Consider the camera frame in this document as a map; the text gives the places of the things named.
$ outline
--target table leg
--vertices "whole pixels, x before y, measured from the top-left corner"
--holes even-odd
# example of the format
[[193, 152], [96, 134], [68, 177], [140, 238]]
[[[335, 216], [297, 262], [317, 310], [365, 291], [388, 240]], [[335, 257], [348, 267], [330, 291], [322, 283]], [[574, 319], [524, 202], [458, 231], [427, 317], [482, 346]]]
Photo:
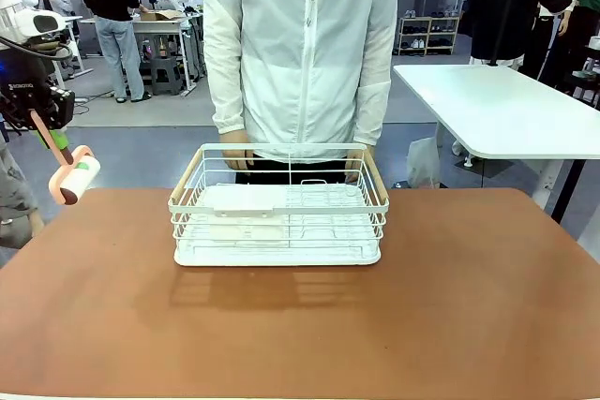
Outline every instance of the table leg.
[[55, 61], [52, 61], [52, 64], [54, 65], [54, 76], [56, 77], [56, 80], [58, 81], [58, 87], [60, 89], [66, 89], [65, 81], [63, 80], [63, 74], [60, 71], [60, 65]]
[[[75, 35], [73, 34], [73, 22], [67, 22], [67, 28], [68, 28], [68, 34], [71, 37], [71, 41], [77, 43], [77, 40], [75, 39]], [[77, 58], [77, 62], [79, 63], [79, 71], [75, 72], [73, 74], [74, 79], [77, 77], [81, 77], [81, 75], [88, 74], [94, 70], [94, 69], [85, 70], [85, 68], [83, 67], [82, 54], [80, 53], [79, 48], [77, 49], [77, 55], [75, 56], [75, 58]]]
[[583, 172], [584, 166], [585, 159], [576, 159], [573, 161], [573, 166], [571, 167], [569, 174], [566, 176], [561, 194], [559, 195], [558, 200], [556, 200], [556, 205], [554, 206], [554, 211], [552, 212], [552, 218], [559, 224], [563, 221], [564, 213], [566, 212], [566, 208], [569, 206], [569, 201], [571, 201], [571, 197], [573, 196], [575, 188], [578, 185], [579, 177]]
[[532, 195], [533, 201], [537, 203], [540, 208], [546, 208], [548, 199], [550, 198], [550, 194], [552, 193], [552, 189], [554, 188], [554, 184], [556, 183], [556, 179], [558, 178], [562, 167], [563, 161], [561, 159], [550, 159], [542, 170], [542, 174], [537, 181], [537, 187]]
[[186, 91], [181, 93], [181, 97], [185, 97], [189, 93], [191, 93], [194, 90], [194, 88], [196, 88], [196, 85], [192, 84], [191, 78], [189, 77], [188, 54], [186, 49], [186, 42], [184, 40], [184, 32], [181, 28], [179, 29], [179, 41], [181, 42], [181, 54], [184, 58], [184, 72], [186, 73]]
[[600, 206], [577, 241], [590, 255], [600, 260]]

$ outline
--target workbench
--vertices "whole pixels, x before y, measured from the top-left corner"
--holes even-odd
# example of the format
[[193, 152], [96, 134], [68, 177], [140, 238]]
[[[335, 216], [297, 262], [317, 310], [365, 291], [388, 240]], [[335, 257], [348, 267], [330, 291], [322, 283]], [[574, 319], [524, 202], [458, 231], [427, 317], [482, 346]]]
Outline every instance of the workbench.
[[600, 267], [512, 189], [393, 190], [362, 267], [183, 268], [94, 189], [0, 271], [0, 397], [592, 398]]
[[[198, 36], [202, 31], [202, 14], [195, 14], [192, 16], [186, 16], [185, 18], [173, 19], [171, 21], [142, 21], [139, 16], [133, 18], [133, 32], [140, 37], [148, 37], [152, 35], [170, 35], [179, 37], [179, 41], [181, 42], [181, 57], [183, 59], [184, 64], [184, 72], [186, 77], [186, 89], [181, 94], [181, 96], [187, 96], [194, 89], [196, 89], [196, 83], [192, 80], [189, 70], [189, 65], [192, 62], [197, 62], [198, 76], [202, 75], [204, 68], [204, 58], [203, 58], [203, 45], [201, 43], [201, 37]], [[186, 36], [186, 31], [190, 28], [189, 22], [196, 22], [195, 28], [191, 28], [193, 38], [198, 42], [198, 48], [200, 49], [200, 54], [195, 55], [193, 50], [190, 48], [191, 46], [191, 37]], [[96, 20], [86, 19], [80, 21], [80, 23], [85, 24], [95, 24]]]

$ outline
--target jeans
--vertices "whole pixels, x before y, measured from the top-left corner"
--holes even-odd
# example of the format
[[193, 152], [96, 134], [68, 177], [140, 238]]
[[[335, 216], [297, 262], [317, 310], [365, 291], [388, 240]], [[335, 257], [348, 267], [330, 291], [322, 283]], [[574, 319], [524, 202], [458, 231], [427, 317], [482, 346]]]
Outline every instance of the jeans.
[[123, 67], [127, 74], [132, 100], [143, 97], [143, 80], [140, 74], [140, 52], [133, 34], [133, 22], [112, 21], [96, 16], [96, 32], [104, 59], [111, 72], [112, 88], [116, 98], [127, 98]]

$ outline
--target dish rack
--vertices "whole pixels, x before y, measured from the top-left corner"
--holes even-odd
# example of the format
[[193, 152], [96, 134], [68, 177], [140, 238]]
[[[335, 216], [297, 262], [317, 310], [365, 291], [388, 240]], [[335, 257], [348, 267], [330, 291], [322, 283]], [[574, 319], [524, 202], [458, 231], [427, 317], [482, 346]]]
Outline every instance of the dish rack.
[[[232, 150], [287, 155], [277, 159], [287, 169], [276, 172], [288, 174], [290, 183], [222, 183], [232, 175], [222, 152]], [[344, 172], [357, 177], [355, 183], [329, 185], [315, 170], [309, 181], [292, 185], [298, 172], [293, 164], [323, 162], [299, 156], [339, 155], [333, 160], [348, 161], [350, 151], [352, 169]], [[258, 171], [248, 165], [245, 172]], [[373, 264], [381, 257], [388, 208], [387, 191], [365, 145], [280, 144], [276, 149], [270, 144], [205, 144], [169, 199], [174, 258], [183, 266]]]

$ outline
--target white table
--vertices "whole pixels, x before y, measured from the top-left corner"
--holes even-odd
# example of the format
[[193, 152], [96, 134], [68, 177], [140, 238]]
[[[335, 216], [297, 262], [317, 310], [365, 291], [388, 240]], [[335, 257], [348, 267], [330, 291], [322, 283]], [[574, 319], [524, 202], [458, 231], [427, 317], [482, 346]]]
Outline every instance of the white table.
[[540, 174], [533, 199], [542, 208], [563, 160], [600, 159], [600, 111], [508, 67], [394, 70], [471, 154], [528, 161]]
[[[197, 14], [193, 16], [187, 16], [185, 18], [173, 19], [172, 21], [142, 21], [140, 17], [133, 19], [133, 32], [136, 35], [177, 35], [181, 42], [181, 53], [184, 61], [184, 72], [186, 75], [186, 90], [181, 94], [181, 97], [187, 96], [194, 89], [196, 89], [196, 83], [194, 83], [189, 75], [188, 66], [188, 51], [186, 50], [186, 41], [184, 37], [184, 30], [186, 29], [186, 22], [193, 19], [198, 19], [202, 15]], [[96, 23], [94, 18], [80, 21], [80, 23]]]

